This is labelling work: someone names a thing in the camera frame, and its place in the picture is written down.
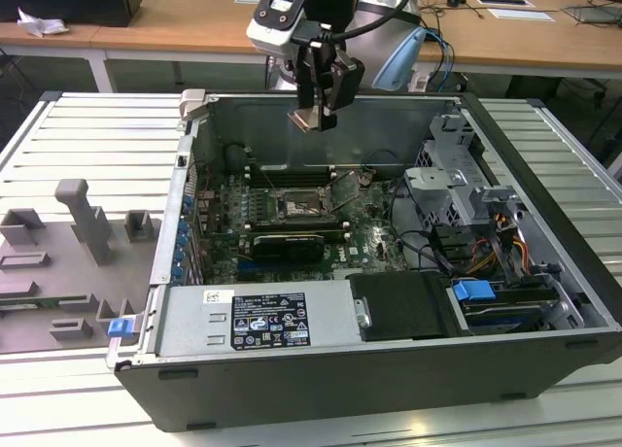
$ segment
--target blue cable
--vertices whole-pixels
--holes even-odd
[[[443,81],[440,82],[440,85],[438,86],[438,92],[441,92],[443,90],[443,86],[445,85],[445,82],[447,81],[447,78],[449,77],[449,67],[450,67],[450,63],[451,63],[451,56],[449,53],[449,48],[447,47],[447,45],[445,44],[445,41],[443,41],[440,37],[438,37],[436,34],[434,34],[433,32],[431,32],[429,29],[427,29],[428,34],[430,34],[432,36],[433,39],[435,39],[438,44],[443,48],[443,51],[445,53],[445,74],[443,76]]]

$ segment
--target desk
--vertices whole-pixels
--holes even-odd
[[[468,0],[474,5],[475,0]],[[538,9],[559,10],[584,0],[529,0]],[[110,59],[263,63],[246,38],[254,5],[234,0],[143,0],[126,28],[70,25],[62,36],[37,39],[14,24],[0,23],[0,45],[17,55],[78,57],[88,60],[97,87],[115,90]],[[455,71],[575,78],[622,79],[622,31],[576,26],[563,12],[555,22],[485,19],[473,11],[446,11],[445,38],[457,54]],[[432,15],[425,15],[433,26]],[[425,44],[420,64],[431,68],[438,47]]]

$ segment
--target motherboard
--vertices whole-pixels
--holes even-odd
[[[407,270],[391,231],[395,182],[372,171],[210,177],[199,193],[205,284],[345,279]]]

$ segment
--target power supply label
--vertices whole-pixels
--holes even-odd
[[[234,296],[231,347],[234,350],[311,345],[304,293]]]

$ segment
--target blue tab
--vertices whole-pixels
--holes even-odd
[[[108,325],[110,338],[131,338],[134,336],[134,320],[130,318],[116,318]]]
[[[459,301],[465,299],[495,299],[495,291],[487,280],[461,280],[452,287]]]

